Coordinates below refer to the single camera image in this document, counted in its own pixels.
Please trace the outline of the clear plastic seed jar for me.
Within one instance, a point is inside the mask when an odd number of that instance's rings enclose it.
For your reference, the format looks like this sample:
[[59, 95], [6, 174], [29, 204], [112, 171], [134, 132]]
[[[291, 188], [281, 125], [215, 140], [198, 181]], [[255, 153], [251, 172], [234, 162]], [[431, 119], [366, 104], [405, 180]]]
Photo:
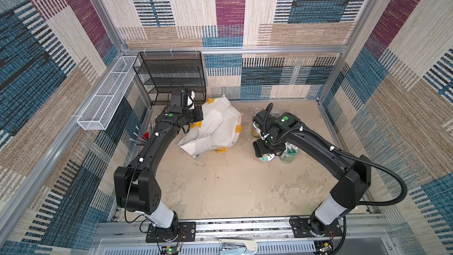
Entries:
[[260, 113], [263, 109], [260, 107], [256, 107], [252, 110], [252, 117], [255, 117], [258, 113]]

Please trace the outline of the clear seed jar red contents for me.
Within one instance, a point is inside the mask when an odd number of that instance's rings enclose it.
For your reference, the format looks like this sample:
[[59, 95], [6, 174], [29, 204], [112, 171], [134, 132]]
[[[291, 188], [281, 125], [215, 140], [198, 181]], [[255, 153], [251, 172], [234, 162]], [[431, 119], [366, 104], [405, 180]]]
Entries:
[[281, 114], [278, 110], [273, 109], [273, 110], [271, 110], [270, 115], [278, 118]]

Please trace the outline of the green label jar red contents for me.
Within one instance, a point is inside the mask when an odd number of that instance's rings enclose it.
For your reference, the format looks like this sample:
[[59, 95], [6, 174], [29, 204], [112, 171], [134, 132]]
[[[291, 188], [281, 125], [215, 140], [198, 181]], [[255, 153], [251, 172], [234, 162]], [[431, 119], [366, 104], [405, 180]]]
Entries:
[[263, 161], [263, 162], [270, 162], [275, 158], [275, 155], [273, 153], [271, 154], [265, 154], [262, 157], [259, 157], [258, 159]]

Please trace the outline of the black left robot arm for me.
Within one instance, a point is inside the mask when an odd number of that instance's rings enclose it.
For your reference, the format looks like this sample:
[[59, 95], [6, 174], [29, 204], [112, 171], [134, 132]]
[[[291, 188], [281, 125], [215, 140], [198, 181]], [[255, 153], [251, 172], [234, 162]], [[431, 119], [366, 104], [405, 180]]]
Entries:
[[171, 229], [176, 224], [176, 213], [161, 200], [162, 191], [156, 180], [156, 172], [168, 146], [180, 130], [202, 120], [201, 106], [164, 108], [156, 118], [153, 133], [142, 150], [127, 166], [120, 166], [114, 172], [114, 189], [119, 207], [130, 212], [141, 212], [161, 229]]

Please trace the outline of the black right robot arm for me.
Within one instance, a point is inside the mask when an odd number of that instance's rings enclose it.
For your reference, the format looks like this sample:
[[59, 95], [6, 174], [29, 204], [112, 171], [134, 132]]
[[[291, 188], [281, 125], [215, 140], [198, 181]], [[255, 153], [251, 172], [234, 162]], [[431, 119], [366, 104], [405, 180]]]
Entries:
[[338, 180], [329, 196], [312, 212], [309, 218], [312, 229], [331, 225], [336, 218], [345, 216], [359, 205], [371, 182], [370, 166], [364, 163], [366, 157], [354, 160], [349, 153], [341, 156], [342, 150], [290, 113], [276, 118], [262, 110], [253, 118], [252, 124], [261, 137], [253, 143], [257, 157], [283, 152], [286, 144], [294, 145]]

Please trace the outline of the green label seed jar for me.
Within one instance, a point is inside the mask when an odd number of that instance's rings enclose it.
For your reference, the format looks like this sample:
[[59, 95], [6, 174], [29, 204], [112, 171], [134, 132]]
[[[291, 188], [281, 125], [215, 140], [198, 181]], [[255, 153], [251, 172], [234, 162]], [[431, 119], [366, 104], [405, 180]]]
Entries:
[[251, 124], [251, 136], [254, 138], [261, 138], [260, 129], [256, 122], [252, 122]]

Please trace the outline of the white canvas tote bag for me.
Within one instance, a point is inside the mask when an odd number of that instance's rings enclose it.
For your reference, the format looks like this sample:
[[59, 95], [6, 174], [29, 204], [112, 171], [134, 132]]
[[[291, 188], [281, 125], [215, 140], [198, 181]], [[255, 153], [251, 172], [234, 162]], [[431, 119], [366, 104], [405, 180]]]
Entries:
[[178, 142], [178, 146], [194, 158], [210, 150], [227, 151], [242, 132], [243, 114], [226, 96], [208, 99], [202, 111], [203, 120], [190, 123], [189, 132]]

